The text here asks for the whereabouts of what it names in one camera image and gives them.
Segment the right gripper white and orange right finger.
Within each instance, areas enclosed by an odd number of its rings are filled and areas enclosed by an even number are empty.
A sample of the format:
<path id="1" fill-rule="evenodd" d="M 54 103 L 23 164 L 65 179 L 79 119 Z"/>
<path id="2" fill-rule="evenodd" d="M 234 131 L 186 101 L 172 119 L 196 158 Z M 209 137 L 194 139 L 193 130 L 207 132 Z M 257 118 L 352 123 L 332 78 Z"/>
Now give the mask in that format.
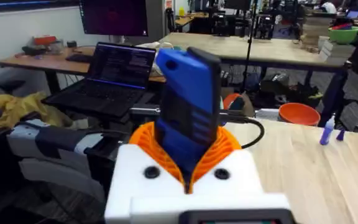
<path id="1" fill-rule="evenodd" d="M 261 194 L 259 174 L 252 154 L 224 127 L 197 163 L 190 181 L 196 195 Z"/>

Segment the right gripper white and orange left finger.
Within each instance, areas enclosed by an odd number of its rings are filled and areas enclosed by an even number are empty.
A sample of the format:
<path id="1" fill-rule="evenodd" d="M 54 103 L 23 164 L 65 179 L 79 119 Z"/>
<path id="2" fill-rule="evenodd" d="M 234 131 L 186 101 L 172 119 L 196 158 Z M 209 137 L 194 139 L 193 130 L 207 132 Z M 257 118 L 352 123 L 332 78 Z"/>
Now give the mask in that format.
<path id="1" fill-rule="evenodd" d="M 169 200 L 184 195 L 185 182 L 154 131 L 154 122 L 142 124 L 119 147 L 104 211 L 106 223 L 178 222 Z"/>

